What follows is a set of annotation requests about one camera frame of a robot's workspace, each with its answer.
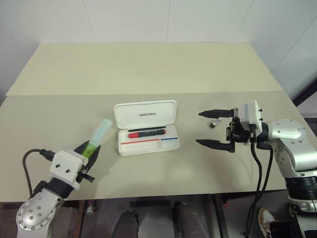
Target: black cable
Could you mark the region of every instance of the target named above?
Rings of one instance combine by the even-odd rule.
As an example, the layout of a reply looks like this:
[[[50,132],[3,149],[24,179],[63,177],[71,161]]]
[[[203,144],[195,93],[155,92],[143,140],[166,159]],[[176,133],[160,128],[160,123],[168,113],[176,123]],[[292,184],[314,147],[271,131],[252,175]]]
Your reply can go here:
[[[28,152],[25,153],[25,155],[23,156],[23,159],[22,159],[22,164],[23,164],[23,169],[24,169],[24,173],[25,173],[25,176],[26,176],[26,180],[28,182],[28,188],[29,188],[29,193],[30,193],[30,198],[32,197],[32,185],[31,185],[31,180],[30,180],[30,176],[29,176],[29,172],[28,172],[28,169],[26,167],[26,158],[28,157],[29,154],[33,153],[33,152],[39,152],[40,153],[40,149],[32,149],[32,150],[29,150]]]
[[[261,186],[261,181],[262,181],[262,164],[259,161],[259,159],[256,155],[256,152],[255,152],[255,142],[251,142],[251,153],[252,153],[252,156],[253,156],[254,160],[256,161],[258,168],[259,168],[259,179],[258,179],[257,191],[256,191],[255,199],[253,202],[253,203],[255,203],[255,201],[258,198],[258,193],[260,191],[260,186]],[[254,214],[255,214],[255,206],[251,205],[249,208],[248,216],[247,216],[247,224],[246,224],[246,232],[245,232],[245,237],[247,237],[247,238],[250,236],[249,230],[250,230],[250,227],[252,224],[252,220],[254,218]]]
[[[256,205],[257,205],[257,202],[261,199],[261,197],[263,196],[264,194],[264,191],[266,189],[266,186],[267,186],[267,182],[268,182],[268,178],[269,178],[269,174],[270,174],[270,171],[271,171],[271,167],[272,167],[272,162],[273,162],[273,149],[272,147],[270,146],[270,157],[269,157],[269,162],[268,162],[268,166],[267,166],[267,170],[266,170],[266,175],[265,175],[265,179],[264,179],[264,183],[263,183],[263,187],[262,187],[262,190],[260,192],[257,192],[256,193],[256,197],[255,197],[255,200],[254,202],[251,204],[250,206],[250,209],[249,209],[249,213],[248,213],[248,218],[247,218],[247,227],[248,227],[248,224],[249,224],[249,219],[250,219],[250,213],[251,213],[251,210],[253,211],[253,215],[252,215],[252,219],[251,219],[251,224],[250,226],[248,227],[249,229],[246,229],[246,233],[245,233],[245,237],[250,237],[250,233],[251,233],[251,230],[253,228],[253,223],[254,223],[254,211],[255,211],[255,208],[256,208]]]

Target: dark pants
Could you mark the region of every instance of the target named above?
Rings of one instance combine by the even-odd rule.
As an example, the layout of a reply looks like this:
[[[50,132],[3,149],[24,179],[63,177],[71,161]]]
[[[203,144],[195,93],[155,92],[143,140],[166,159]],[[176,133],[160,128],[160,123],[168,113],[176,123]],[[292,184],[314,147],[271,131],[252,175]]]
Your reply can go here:
[[[174,207],[182,238],[211,238],[195,210],[183,203]],[[124,212],[115,225],[112,238],[138,238],[138,220],[132,210]]]
[[[272,238],[291,238],[293,237],[289,222],[271,222],[269,229]]]

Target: white sneaker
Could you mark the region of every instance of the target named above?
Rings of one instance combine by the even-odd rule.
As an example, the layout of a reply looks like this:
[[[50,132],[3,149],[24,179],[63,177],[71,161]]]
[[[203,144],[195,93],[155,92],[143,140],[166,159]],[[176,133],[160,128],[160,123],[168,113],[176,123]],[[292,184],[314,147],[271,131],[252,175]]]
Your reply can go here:
[[[272,238],[271,231],[269,229],[271,222],[275,222],[275,218],[265,207],[262,207],[258,213],[258,223],[265,238]]]

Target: open plastic case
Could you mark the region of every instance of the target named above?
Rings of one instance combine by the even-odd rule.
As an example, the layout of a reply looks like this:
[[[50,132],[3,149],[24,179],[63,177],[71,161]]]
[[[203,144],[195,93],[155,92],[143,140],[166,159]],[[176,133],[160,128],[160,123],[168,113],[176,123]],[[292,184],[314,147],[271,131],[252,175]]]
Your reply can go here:
[[[174,100],[117,104],[114,115],[120,155],[137,155],[176,150],[180,141],[176,127],[177,103]],[[165,134],[129,138],[129,134],[165,130]]]

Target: case lid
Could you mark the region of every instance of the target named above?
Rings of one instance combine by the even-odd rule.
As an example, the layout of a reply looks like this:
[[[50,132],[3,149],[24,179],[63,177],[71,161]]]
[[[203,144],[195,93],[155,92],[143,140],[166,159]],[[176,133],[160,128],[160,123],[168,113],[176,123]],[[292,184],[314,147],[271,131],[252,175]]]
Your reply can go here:
[[[139,129],[173,124],[177,103],[174,100],[124,103],[114,106],[120,129]]]

